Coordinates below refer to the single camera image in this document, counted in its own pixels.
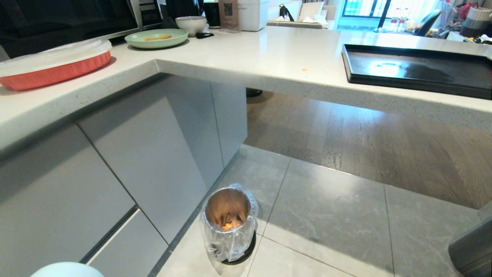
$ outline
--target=red baking dish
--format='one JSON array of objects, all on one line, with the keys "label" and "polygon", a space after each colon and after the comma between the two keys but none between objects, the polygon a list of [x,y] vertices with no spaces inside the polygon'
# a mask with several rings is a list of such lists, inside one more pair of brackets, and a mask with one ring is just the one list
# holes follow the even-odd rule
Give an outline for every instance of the red baking dish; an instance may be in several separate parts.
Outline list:
[{"label": "red baking dish", "polygon": [[0,63],[0,83],[8,90],[22,91],[70,80],[107,65],[109,49],[108,40],[93,39],[19,57]]}]

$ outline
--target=kitchen counter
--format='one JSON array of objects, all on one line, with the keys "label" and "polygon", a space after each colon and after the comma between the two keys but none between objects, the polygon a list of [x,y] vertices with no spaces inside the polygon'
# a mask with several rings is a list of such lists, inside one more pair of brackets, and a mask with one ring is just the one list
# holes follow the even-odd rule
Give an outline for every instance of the kitchen counter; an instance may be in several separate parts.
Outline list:
[{"label": "kitchen counter", "polygon": [[217,32],[162,50],[113,47],[110,65],[45,88],[0,88],[0,153],[17,141],[157,73],[235,84],[322,101],[424,117],[492,132],[492,101],[350,84],[344,43],[441,50],[492,57],[492,47],[409,35],[267,27]]}]

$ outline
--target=white bowl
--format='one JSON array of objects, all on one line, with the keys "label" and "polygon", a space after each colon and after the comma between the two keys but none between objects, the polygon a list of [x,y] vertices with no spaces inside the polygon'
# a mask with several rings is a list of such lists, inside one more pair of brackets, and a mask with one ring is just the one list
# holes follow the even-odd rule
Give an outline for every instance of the white bowl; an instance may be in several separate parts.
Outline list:
[{"label": "white bowl", "polygon": [[190,37],[196,36],[207,27],[207,18],[205,16],[182,16],[176,18],[178,28],[188,31]]}]

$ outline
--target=black baking tray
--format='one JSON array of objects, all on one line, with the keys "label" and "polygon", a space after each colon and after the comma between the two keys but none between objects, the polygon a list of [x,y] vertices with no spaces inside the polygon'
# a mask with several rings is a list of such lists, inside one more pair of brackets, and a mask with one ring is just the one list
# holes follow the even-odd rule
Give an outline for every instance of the black baking tray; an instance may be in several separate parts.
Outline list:
[{"label": "black baking tray", "polygon": [[349,83],[492,100],[487,57],[355,44],[344,44],[342,56]]}]

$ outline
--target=cabinet door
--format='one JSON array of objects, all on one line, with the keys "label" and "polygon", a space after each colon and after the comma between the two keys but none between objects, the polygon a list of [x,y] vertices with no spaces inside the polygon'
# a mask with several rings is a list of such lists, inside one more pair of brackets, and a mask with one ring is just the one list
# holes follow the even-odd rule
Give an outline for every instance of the cabinet door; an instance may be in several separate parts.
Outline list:
[{"label": "cabinet door", "polygon": [[247,137],[246,89],[212,82],[215,115],[224,166]]},{"label": "cabinet door", "polygon": [[104,276],[147,277],[167,244],[137,210],[87,264]]},{"label": "cabinet door", "polygon": [[205,81],[168,75],[79,124],[167,242],[223,170]]},{"label": "cabinet door", "polygon": [[0,269],[80,261],[135,205],[74,125],[0,168]]}]

